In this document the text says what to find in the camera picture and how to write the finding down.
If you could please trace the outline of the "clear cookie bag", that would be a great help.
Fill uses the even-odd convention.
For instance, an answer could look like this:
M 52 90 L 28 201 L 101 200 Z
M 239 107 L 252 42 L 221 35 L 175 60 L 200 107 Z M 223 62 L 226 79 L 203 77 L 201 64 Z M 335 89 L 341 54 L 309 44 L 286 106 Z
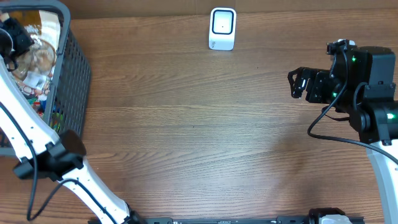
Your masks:
M 26 98 L 45 101 L 57 59 L 61 28 L 58 15 L 48 11 L 14 11 L 1 15 L 3 22 L 10 18 L 16 19 L 34 41 L 28 52 L 16 58 L 19 66 L 12 72 L 13 79 Z

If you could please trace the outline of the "green gummy candy bag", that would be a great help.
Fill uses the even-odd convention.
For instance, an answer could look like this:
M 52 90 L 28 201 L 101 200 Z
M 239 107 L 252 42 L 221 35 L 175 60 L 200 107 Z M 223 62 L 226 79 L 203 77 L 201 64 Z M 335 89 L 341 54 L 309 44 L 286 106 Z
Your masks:
M 47 101 L 40 101 L 38 98 L 31 98 L 27 100 L 34 111 L 38 114 L 40 118 L 44 118 L 44 112 L 46 109 Z M 53 106 L 52 115 L 50 119 L 50 127 L 54 129 L 56 132 L 59 132 L 63 123 L 63 113 L 60 111 L 60 108 L 57 106 Z

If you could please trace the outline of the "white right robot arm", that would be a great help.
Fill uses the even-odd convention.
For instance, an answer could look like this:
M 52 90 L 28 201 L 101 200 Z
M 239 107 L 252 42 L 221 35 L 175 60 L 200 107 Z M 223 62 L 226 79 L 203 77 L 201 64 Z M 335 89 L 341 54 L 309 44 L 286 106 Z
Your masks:
M 393 82 L 396 56 L 385 47 L 329 46 L 333 56 L 329 70 L 299 67 L 288 73 L 293 98 L 303 91 L 309 103 L 324 105 L 321 117 L 331 108 L 346 113 L 346 121 L 359 140 L 309 136 L 365 147 L 379 189 L 385 223 L 397 223 L 397 101 Z

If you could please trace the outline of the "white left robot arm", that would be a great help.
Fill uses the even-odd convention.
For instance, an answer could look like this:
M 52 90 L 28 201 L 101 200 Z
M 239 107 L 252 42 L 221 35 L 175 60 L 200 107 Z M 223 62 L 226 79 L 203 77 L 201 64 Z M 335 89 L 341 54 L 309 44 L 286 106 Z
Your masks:
M 70 189 L 97 216 L 100 223 L 143 223 L 144 220 L 117 197 L 96 175 L 86 158 L 86 148 L 72 130 L 57 134 L 34 111 L 12 78 L 8 64 L 34 41 L 13 18 L 1 22 L 1 129 L 19 158 L 14 173 L 32 179 L 27 220 L 36 219 L 61 187 Z M 32 211 L 40 178 L 57 182 L 39 210 Z

